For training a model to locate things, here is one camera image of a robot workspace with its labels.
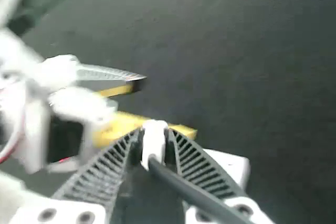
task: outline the yellow object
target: yellow object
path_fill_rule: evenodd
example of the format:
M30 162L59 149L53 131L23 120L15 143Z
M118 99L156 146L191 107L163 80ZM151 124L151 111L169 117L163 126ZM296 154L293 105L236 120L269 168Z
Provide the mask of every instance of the yellow object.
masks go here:
M100 132L97 140L95 142L96 147L104 147L112 143L114 140L125 136L127 133L140 127L149 118L144 118L142 116L129 114L126 112L118 111L115 117L110 123L110 126L103 132ZM197 130L183 126L183 125L172 125L169 127L181 132L183 135L189 137L190 139L195 139Z
M133 86L131 84L112 88L112 89L105 89L101 90L98 93L102 95L103 97L113 97L115 95L119 94L127 94L132 92Z

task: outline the gray carpet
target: gray carpet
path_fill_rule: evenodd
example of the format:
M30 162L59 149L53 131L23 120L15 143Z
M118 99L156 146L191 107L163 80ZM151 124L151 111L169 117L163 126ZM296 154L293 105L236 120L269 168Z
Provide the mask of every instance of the gray carpet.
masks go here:
M121 110L248 157L248 192L276 223L334 223L334 17L335 0L66 0L24 40L147 75Z

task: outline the white bracket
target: white bracket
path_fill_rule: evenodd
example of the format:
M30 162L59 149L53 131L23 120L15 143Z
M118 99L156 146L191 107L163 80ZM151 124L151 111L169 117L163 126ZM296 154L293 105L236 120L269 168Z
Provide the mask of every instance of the white bracket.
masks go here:
M164 154L166 147L166 139L164 131L168 128L165 121L148 120L143 125L143 148L141 165L148 170L148 160L154 155L157 161L164 163Z

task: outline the screw hole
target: screw hole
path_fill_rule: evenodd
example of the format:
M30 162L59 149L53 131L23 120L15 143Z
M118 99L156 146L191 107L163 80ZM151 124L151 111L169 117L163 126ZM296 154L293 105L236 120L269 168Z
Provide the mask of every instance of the screw hole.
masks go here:
M45 209L43 212L40 213L38 216L38 221L40 222L48 222L51 221L54 216L56 215L56 209L55 208L48 208Z
M200 212L200 211L197 211L197 213L196 213L196 219L198 221L201 221L201 222L211 222L210 218L207 215L205 215L202 212Z
M246 217L250 217L253 214L252 209L246 205L238 205L236 206L236 209L238 210L238 212Z
M78 216L77 224L92 224L94 216L93 212L83 212Z

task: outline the yellow block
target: yellow block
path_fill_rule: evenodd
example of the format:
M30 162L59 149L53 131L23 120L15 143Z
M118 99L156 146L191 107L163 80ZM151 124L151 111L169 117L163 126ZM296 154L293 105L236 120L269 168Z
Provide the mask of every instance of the yellow block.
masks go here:
M111 121L110 126L103 132L99 133L97 140L95 142L96 147L108 146L114 140L125 136L127 133L140 127L149 118L144 118L142 116L129 114L126 112L118 111ZM183 135L189 137L190 139L195 139L197 130L183 126L183 125L172 125L169 127L181 132Z

